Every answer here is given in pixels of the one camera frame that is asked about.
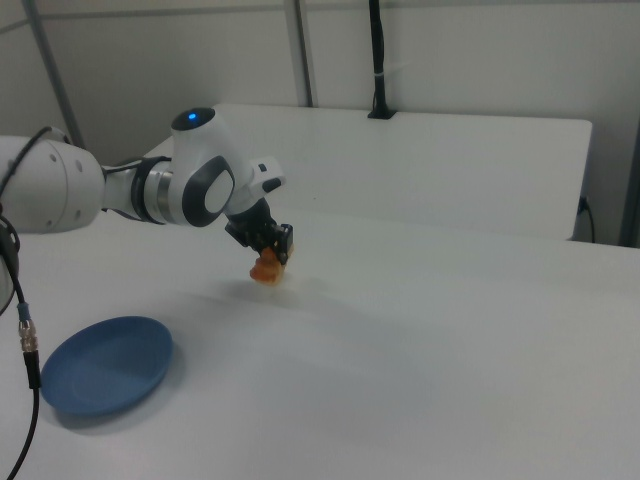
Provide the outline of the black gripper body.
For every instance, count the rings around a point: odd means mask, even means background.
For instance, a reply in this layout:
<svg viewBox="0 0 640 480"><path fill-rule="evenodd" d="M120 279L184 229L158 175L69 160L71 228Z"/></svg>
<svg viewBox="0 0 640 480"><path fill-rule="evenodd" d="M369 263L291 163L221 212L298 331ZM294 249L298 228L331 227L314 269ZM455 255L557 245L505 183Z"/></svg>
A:
<svg viewBox="0 0 640 480"><path fill-rule="evenodd" d="M242 213L228 215L227 219L225 231L244 248L253 249L253 242L257 236L270 238L272 246L275 244L278 224L271 217L271 210L265 198Z"/></svg>

